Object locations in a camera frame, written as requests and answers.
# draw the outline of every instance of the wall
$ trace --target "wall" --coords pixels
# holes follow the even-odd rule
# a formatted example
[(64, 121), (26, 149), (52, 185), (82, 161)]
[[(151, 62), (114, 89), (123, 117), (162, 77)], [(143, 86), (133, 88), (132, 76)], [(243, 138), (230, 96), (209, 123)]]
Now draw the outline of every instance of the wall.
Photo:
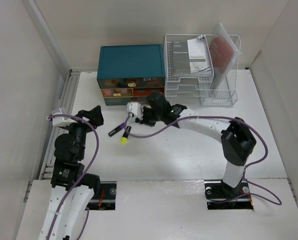
[(37, 0), (73, 68), (98, 66), (100, 46), (162, 44), (165, 34), (211, 34), (219, 22), (242, 41), (249, 66), (288, 0)]
[(0, 239), (15, 238), (59, 72), (21, 0), (0, 0)]
[(298, 203), (298, 0), (290, 0), (251, 65)]

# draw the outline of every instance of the orange drawer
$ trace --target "orange drawer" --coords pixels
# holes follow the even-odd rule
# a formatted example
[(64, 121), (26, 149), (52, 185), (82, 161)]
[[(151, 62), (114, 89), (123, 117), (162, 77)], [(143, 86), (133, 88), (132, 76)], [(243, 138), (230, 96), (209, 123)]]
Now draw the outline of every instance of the orange drawer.
[(147, 95), (155, 92), (161, 92), (164, 94), (164, 87), (146, 87), (146, 88), (134, 88), (134, 97), (146, 97)]
[(118, 88), (118, 89), (102, 89), (102, 95), (104, 98), (111, 97), (132, 97), (131, 88)]

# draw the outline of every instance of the cable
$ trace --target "cable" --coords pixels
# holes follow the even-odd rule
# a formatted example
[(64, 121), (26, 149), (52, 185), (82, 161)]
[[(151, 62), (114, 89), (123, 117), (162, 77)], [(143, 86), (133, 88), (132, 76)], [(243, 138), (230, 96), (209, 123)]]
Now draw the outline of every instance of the cable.
[(81, 230), (80, 235), (78, 236), (77, 240), (79, 240), (81, 238), (81, 236), (82, 236), (82, 234), (84, 232), (85, 226), (87, 225), (87, 221), (88, 221), (88, 218), (89, 218), (90, 209), (87, 207), (86, 208), (86, 211), (87, 211), (87, 217), (85, 218), (85, 221), (84, 221), (82, 230)]
[[(68, 197), (68, 195), (70, 194), (70, 192), (78, 185), (78, 183), (82, 180), (82, 178), (84, 177), (84, 175), (87, 173), (87, 171), (90, 169), (91, 165), (93, 164), (94, 162), (94, 159), (95, 157), (97, 156), (98, 154), (98, 151), (99, 151), (99, 136), (97, 134), (97, 132), (95, 131), (94, 127), (87, 121), (87, 120), (84, 120), (83, 118), (81, 117), (78, 117), (78, 116), (73, 116), (73, 115), (69, 115), (69, 114), (55, 114), (55, 115), (50, 115), (47, 117), (47, 120), (50, 121), (52, 118), (56, 118), (56, 117), (66, 117), (66, 118), (71, 118), (71, 119), (75, 119), (75, 120), (78, 120), (78, 121), (81, 121), (83, 123), (85, 123), (86, 125), (88, 125), (90, 127), (90, 129), (94, 132), (95, 134), (95, 138), (97, 140), (97, 147), (95, 149), (95, 152), (94, 152), (94, 155), (89, 163), (89, 165), (85, 168), (84, 172), (81, 174), (81, 176), (76, 180), (76, 182), (72, 185), (72, 187), (70, 187), (70, 189), (67, 191), (67, 193), (64, 195), (64, 197), (62, 198), (62, 200), (60, 201), (59, 203), (59, 206), (56, 210), (56, 213), (58, 213), (61, 209), (61, 206), (63, 205), (64, 203), (64, 200)], [(51, 233), (52, 233), (52, 230), (53, 230), (53, 227), (54, 227), (54, 224), (55, 224), (55, 221), (57, 219), (58, 215), (55, 214), (54, 215), (54, 218), (52, 220), (52, 223), (51, 223), (51, 226), (50, 226), (50, 230), (49, 230), (49, 233), (47, 235), (47, 239), (46, 240), (50, 240), (50, 236), (51, 236)]]
[[(125, 131), (126, 131), (127, 122), (128, 122), (128, 120), (129, 120), (130, 117), (131, 117), (131, 114), (129, 114), (128, 117), (127, 117), (126, 120), (125, 120), (125, 125), (124, 125), (124, 129), (125, 129)], [(172, 123), (168, 124), (167, 126), (163, 127), (163, 128), (160, 129), (159, 131), (154, 132), (154, 133), (152, 133), (152, 134), (149, 134), (149, 135), (136, 135), (136, 134), (133, 134), (133, 133), (129, 133), (129, 135), (132, 136), (132, 137), (134, 137), (134, 138), (140, 138), (140, 139), (150, 138), (150, 137), (153, 137), (153, 136), (155, 136), (155, 135), (161, 133), (162, 131), (166, 130), (167, 128), (173, 126), (173, 125), (176, 124), (177, 122), (182, 121), (182, 120), (186, 120), (186, 119), (224, 119), (224, 120), (234, 121), (234, 122), (236, 122), (236, 123), (240, 123), (240, 124), (246, 126), (248, 129), (250, 129), (250, 130), (251, 130), (251, 131), (252, 131), (252, 132), (253, 132), (253, 133), (260, 139), (260, 141), (261, 141), (262, 144), (263, 144), (263, 147), (264, 147), (264, 155), (263, 155), (263, 157), (260, 158), (260, 159), (257, 160), (257, 161), (253, 161), (253, 162), (251, 162), (251, 163), (249, 163), (249, 164), (247, 164), (247, 165), (245, 166), (244, 171), (243, 171), (243, 175), (242, 175), (242, 179), (244, 179), (247, 183), (249, 183), (249, 184), (251, 184), (251, 185), (254, 185), (254, 186), (256, 186), (256, 187), (259, 187), (259, 188), (261, 188), (261, 189), (267, 191), (268, 193), (272, 194), (272, 195), (278, 200), (278, 202), (274, 202), (274, 201), (272, 201), (272, 200), (270, 200), (270, 199), (268, 199), (268, 198), (266, 198), (266, 197), (263, 197), (263, 196), (261, 196), (261, 195), (258, 195), (258, 194), (256, 194), (256, 193), (245, 193), (245, 194), (241, 194), (241, 195), (239, 195), (239, 196), (236, 196), (236, 197), (234, 197), (234, 198), (232, 198), (232, 199), (227, 199), (227, 200), (224, 200), (224, 201), (216, 201), (217, 203), (219, 203), (219, 204), (221, 204), (221, 203), (227, 203), (227, 202), (231, 202), (231, 201), (233, 201), (233, 200), (236, 200), (236, 199), (241, 198), (241, 197), (246, 196), (246, 195), (254, 195), (254, 196), (257, 196), (257, 197), (259, 197), (259, 198), (265, 199), (265, 200), (267, 200), (267, 201), (269, 201), (270, 203), (273, 203), (273, 204), (275, 204), (275, 205), (279, 205), (279, 206), (282, 205), (282, 201), (280, 200), (280, 198), (279, 198), (276, 194), (274, 194), (272, 191), (270, 191), (269, 189), (267, 189), (267, 188), (265, 188), (265, 187), (263, 187), (263, 186), (260, 186), (260, 185), (258, 185), (258, 184), (255, 184), (255, 183), (253, 183), (253, 182), (248, 181), (248, 180), (245, 179), (245, 171), (246, 171), (246, 169), (247, 169), (248, 167), (250, 167), (250, 166), (252, 166), (252, 165), (255, 165), (255, 164), (258, 164), (258, 163), (260, 163), (260, 162), (262, 162), (263, 160), (266, 159), (266, 157), (268, 156), (268, 146), (267, 146), (267, 144), (265, 143), (265, 141), (264, 141), (264, 139), (262, 138), (262, 136), (261, 136), (261, 135), (260, 135), (254, 128), (253, 128), (253, 127), (251, 127), (249, 124), (245, 123), (245, 122), (242, 121), (242, 120), (235, 119), (235, 118), (228, 117), (228, 116), (200, 116), (200, 115), (196, 115), (196, 116), (185, 116), (185, 117), (181, 117), (181, 118), (176, 119), (176, 120), (173, 121)]]

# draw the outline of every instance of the teal box lid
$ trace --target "teal box lid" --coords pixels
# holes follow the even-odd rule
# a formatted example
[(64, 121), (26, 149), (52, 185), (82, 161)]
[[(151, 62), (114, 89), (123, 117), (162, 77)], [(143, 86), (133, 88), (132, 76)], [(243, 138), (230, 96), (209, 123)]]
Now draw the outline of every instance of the teal box lid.
[(102, 46), (97, 79), (165, 77), (161, 44)]

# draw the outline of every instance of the white wall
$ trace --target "white wall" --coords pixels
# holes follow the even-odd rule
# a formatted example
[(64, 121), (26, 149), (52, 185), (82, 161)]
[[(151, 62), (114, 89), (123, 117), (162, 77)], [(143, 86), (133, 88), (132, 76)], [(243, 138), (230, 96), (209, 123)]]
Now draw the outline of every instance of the white wall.
[(211, 34), (219, 22), (241, 37), (249, 66), (288, 0), (37, 0), (73, 68), (98, 66), (100, 46), (162, 44), (165, 34)]
[(251, 66), (298, 200), (298, 0), (290, 0)]
[(21, 0), (0, 0), (0, 240), (15, 237), (59, 72)]

